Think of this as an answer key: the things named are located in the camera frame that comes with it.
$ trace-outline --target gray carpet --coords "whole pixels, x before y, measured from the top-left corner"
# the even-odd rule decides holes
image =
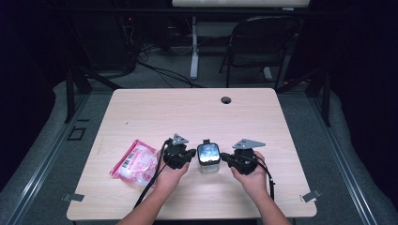
[[[222,55],[206,55],[206,49],[201,53],[204,56],[200,58],[199,78],[194,82],[205,87],[224,87],[225,74],[218,73]],[[189,54],[178,55],[154,51],[148,54],[147,63],[189,77],[191,57]],[[256,71],[250,73],[258,76]],[[160,75],[142,66],[137,66],[129,76],[112,79],[112,81],[128,88],[189,87],[170,79],[167,79],[169,83],[167,84]],[[32,201],[30,207],[27,207],[22,224],[71,224],[71,221],[66,218],[69,203],[61,199],[65,193],[74,193],[112,94],[109,88],[99,82],[91,81],[91,84],[95,91],[84,101],[82,110],[76,115],[67,131],[69,134],[74,126],[85,128],[84,136],[80,141],[64,140],[61,142],[59,155],[57,155],[56,161],[47,174],[36,198]],[[64,83],[61,83],[54,89],[57,94],[57,103],[52,117],[32,146],[20,169],[0,194],[2,212],[0,224],[7,223],[23,193],[23,189],[29,182],[29,178],[34,174],[42,159],[46,157],[46,152],[53,147],[54,139],[64,126],[63,122],[66,118],[64,85]],[[250,86],[266,85],[262,83]],[[297,224],[362,224],[356,205],[336,166],[329,139],[316,117],[318,112],[312,107],[311,99],[305,97],[303,86],[305,87],[305,84],[286,94],[278,95],[278,97],[310,188],[319,189],[323,195],[316,202],[317,215],[311,218],[299,218]],[[397,224],[397,212],[391,205],[390,200],[375,186],[372,178],[352,149],[349,132],[340,109],[340,102],[334,95],[331,99],[330,122],[331,129],[342,146],[344,155],[363,190],[365,199],[368,200],[377,223]],[[114,223],[115,221],[79,221],[78,224]],[[218,224],[232,223],[232,221],[218,221]]]

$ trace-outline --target light wood tabletop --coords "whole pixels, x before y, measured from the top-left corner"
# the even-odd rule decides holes
[[[174,7],[186,8],[306,8],[310,0],[173,0]]]
[[[229,104],[223,97],[231,98]],[[221,152],[249,139],[264,157],[274,179],[275,202],[289,218],[312,217],[314,202],[279,100],[268,88],[120,89],[111,98],[72,201],[71,220],[121,219],[144,187],[113,178],[109,172],[135,140],[160,150],[174,134],[189,140],[187,149],[210,139]],[[257,208],[226,162],[215,173],[200,173],[197,156],[181,178],[158,219],[260,218]]]

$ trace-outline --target black chair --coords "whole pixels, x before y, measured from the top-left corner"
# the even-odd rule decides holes
[[[279,67],[274,88],[277,87],[287,42],[299,32],[300,21],[292,17],[251,17],[234,28],[222,60],[219,73],[227,65],[226,87],[229,87],[231,67]]]

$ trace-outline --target pink plastic bag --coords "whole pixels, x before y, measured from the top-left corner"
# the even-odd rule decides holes
[[[110,171],[110,175],[128,183],[146,186],[155,174],[157,164],[155,149],[135,140],[129,151]]]

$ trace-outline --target chair backrest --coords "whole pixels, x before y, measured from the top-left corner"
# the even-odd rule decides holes
[[[278,51],[299,32],[300,21],[293,17],[251,17],[237,24],[232,32],[230,47],[250,46],[259,51]]]

